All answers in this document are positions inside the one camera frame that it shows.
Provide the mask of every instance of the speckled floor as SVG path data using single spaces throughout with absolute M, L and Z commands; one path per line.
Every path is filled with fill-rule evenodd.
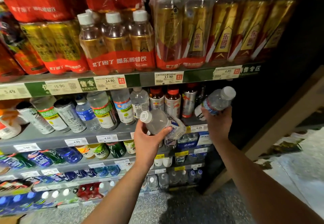
M 324 218 L 324 128 L 301 143 L 303 152 L 272 158 L 271 177 Z M 38 211 L 21 224 L 78 224 L 94 205 Z M 130 224 L 254 223 L 232 181 L 209 196 L 194 189 L 139 197 Z

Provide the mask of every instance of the hand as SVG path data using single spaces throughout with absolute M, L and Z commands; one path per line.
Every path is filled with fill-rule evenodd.
M 219 112 L 218 115 L 213 116 L 205 108 L 201 109 L 208 124 L 208 131 L 210 139 L 216 146 L 228 140 L 228 133 L 232 125 L 232 106 Z
M 146 134 L 147 128 L 145 123 L 138 120 L 134 133 L 134 143 L 136 148 L 135 163 L 148 171 L 154 163 L 154 158 L 156 157 L 161 140 L 163 140 L 171 131 L 172 127 L 167 127 L 162 129 L 162 131 L 157 135 L 148 136 Z

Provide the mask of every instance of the floor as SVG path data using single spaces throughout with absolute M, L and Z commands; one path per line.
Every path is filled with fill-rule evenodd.
M 271 158 L 265 172 L 324 218 L 324 128 L 301 143 L 303 152 Z M 26 215 L 21 224 L 81 223 L 95 206 L 44 210 Z M 254 223 L 232 181 L 209 196 L 194 189 L 139 197 L 130 224 Z

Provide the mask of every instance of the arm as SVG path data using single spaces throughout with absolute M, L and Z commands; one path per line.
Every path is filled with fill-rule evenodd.
M 168 127 L 157 135 L 148 136 L 145 124 L 138 120 L 134 134 L 135 164 L 95 207 L 83 224 L 127 224 L 129 222 L 144 178 L 154 163 L 160 141 L 171 130 L 172 128 Z
M 218 116 L 212 116 L 205 109 L 202 112 L 208 127 L 217 128 L 209 130 L 211 140 L 257 223 L 324 224 L 319 215 L 263 172 L 229 141 L 231 107 Z

